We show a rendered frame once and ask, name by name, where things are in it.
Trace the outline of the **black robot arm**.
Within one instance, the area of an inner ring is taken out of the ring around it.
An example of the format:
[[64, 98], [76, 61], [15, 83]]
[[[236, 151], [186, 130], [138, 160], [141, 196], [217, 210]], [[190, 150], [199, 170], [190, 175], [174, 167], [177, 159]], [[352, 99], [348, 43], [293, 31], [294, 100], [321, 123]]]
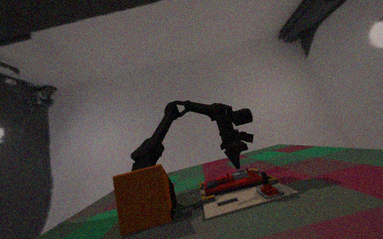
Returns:
[[[182, 112], [179, 112], [177, 105], [183, 105], [185, 109]], [[207, 115], [209, 118], [211, 118], [211, 121], [216, 120], [219, 130], [233, 127], [233, 124], [235, 126], [239, 126], [252, 122], [252, 113], [249, 109], [240, 109], [233, 112], [231, 106], [221, 103], [206, 105], [190, 102], [189, 100], [184, 102], [170, 102], [166, 105], [166, 108], [164, 109], [164, 117], [161, 120], [159, 126], [156, 128], [154, 134], [150, 138], [146, 139], [131, 154], [131, 158], [135, 161], [131, 171], [156, 165], [157, 160], [162, 156], [164, 151], [162, 142], [170, 128], [171, 123], [173, 120], [176, 120], [178, 117], [181, 117], [186, 112], [190, 111]], [[237, 141], [252, 142], [253, 140], [253, 134], [247, 134], [243, 131], [238, 132], [238, 129], [236, 129], [235, 134]]]

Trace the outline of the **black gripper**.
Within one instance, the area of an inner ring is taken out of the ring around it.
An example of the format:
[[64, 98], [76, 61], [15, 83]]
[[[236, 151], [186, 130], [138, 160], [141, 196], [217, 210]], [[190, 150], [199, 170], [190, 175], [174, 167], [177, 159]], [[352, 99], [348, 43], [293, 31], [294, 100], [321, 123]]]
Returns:
[[222, 142], [221, 150], [226, 150], [224, 153], [231, 160], [236, 169], [240, 169], [239, 155], [241, 152], [248, 150], [247, 144], [243, 141], [237, 141], [236, 129], [233, 127], [219, 130]]

